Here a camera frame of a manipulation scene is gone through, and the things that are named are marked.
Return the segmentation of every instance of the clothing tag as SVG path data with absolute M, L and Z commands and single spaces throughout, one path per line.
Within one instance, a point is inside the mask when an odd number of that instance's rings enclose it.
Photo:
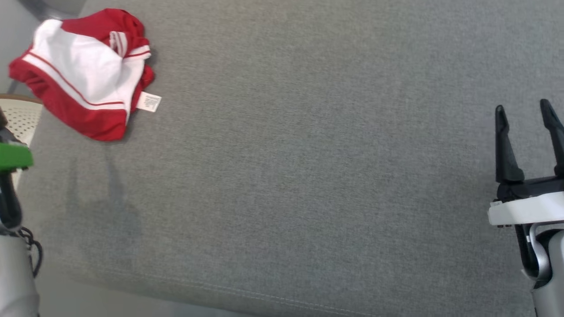
M 161 103 L 161 99 L 161 96 L 147 94 L 142 91 L 137 102 L 137 109 L 155 112 L 157 111 L 158 104 Z

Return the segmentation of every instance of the green object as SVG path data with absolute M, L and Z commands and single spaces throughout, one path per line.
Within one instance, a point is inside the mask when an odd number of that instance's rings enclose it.
M 27 146 L 21 143 L 0 143 L 0 172 L 33 165 L 33 156 Z

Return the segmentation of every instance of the red and white garment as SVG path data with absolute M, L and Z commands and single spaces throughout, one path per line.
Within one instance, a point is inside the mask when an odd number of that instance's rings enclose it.
M 154 79 L 143 24 L 124 10 L 72 20 L 47 20 L 31 47 L 10 64 L 45 107 L 81 134 L 123 137 L 140 93 Z

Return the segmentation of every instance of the gray fabric surface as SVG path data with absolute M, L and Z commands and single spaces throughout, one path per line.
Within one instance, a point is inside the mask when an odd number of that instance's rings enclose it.
M 44 113 L 20 198 L 89 283 L 264 316 L 531 316 L 488 224 L 494 107 L 528 177 L 564 117 L 558 1 L 101 0 L 161 95 L 122 142 Z

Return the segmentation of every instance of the red fabric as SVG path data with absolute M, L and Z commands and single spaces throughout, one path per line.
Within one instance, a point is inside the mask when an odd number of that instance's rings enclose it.
M 127 38 L 126 57 L 131 50 L 149 44 L 143 37 L 143 24 L 135 16 L 120 9 L 107 8 L 80 19 L 64 20 L 61 28 L 70 33 L 96 38 L 107 46 L 110 46 L 110 32 L 123 32 Z M 124 111 L 93 111 L 82 107 L 45 72 L 25 62 L 22 58 L 28 53 L 29 49 L 10 64 L 11 78 L 25 83 L 51 113 L 79 133 L 101 141 L 119 140 L 123 137 L 126 129 Z M 145 65 L 133 92 L 130 113 L 135 111 L 139 95 L 154 77 L 151 67 Z

